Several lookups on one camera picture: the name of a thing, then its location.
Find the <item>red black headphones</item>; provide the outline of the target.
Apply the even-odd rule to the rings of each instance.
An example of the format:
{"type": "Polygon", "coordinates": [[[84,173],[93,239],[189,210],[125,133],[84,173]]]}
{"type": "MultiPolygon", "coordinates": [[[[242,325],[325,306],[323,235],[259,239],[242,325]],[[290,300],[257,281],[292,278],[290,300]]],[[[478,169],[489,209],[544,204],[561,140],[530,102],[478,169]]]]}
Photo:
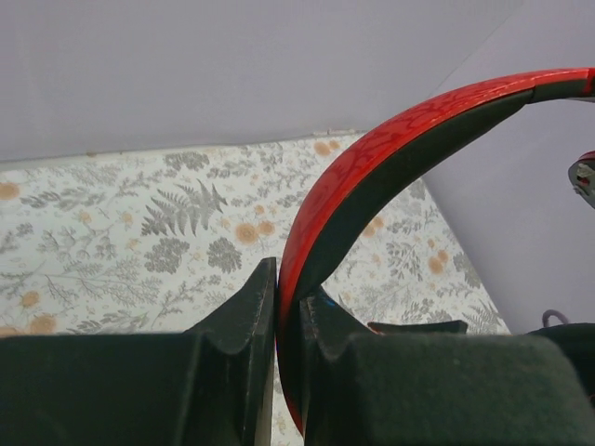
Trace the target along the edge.
{"type": "Polygon", "coordinates": [[[284,398],[304,427],[296,358],[298,303],[337,268],[379,211],[431,168],[527,104],[592,100],[594,70],[522,72],[430,98],[369,131],[322,173],[297,211],[282,257],[276,337],[284,398]]]}

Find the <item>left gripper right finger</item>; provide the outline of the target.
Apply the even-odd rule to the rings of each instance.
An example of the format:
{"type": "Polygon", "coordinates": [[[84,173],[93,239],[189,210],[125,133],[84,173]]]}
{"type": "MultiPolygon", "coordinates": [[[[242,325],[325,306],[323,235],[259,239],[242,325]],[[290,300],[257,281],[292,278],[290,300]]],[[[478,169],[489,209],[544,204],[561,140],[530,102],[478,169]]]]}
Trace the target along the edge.
{"type": "Polygon", "coordinates": [[[377,334],[324,292],[300,304],[309,445],[590,445],[571,363],[536,335],[377,334]]]}

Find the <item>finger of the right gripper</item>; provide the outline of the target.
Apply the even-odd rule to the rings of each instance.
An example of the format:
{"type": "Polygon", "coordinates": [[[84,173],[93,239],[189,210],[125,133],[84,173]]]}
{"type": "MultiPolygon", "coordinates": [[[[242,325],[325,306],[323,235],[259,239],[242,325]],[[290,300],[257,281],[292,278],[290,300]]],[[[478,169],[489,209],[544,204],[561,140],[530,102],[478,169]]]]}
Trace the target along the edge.
{"type": "Polygon", "coordinates": [[[420,323],[409,325],[397,325],[383,322],[371,321],[367,323],[369,329],[381,335],[396,334],[457,334],[464,335],[468,330],[468,324],[461,320],[441,321],[434,323],[420,323]]]}

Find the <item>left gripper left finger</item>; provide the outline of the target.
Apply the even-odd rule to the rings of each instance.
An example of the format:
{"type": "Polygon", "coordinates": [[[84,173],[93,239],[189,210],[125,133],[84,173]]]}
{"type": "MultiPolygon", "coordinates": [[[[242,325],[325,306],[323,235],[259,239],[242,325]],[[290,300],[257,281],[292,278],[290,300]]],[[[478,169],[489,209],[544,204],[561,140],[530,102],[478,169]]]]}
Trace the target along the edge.
{"type": "Polygon", "coordinates": [[[192,328],[1,342],[5,445],[267,445],[276,261],[192,328]]]}

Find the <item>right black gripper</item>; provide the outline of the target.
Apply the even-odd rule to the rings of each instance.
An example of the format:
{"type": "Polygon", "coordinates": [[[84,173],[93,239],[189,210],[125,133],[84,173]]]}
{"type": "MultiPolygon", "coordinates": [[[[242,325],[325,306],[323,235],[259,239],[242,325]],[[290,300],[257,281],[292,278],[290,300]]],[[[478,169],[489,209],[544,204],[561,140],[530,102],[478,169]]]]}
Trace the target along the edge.
{"type": "Polygon", "coordinates": [[[572,363],[586,390],[589,400],[594,399],[594,324],[569,323],[541,328],[530,332],[557,345],[572,363]]]}

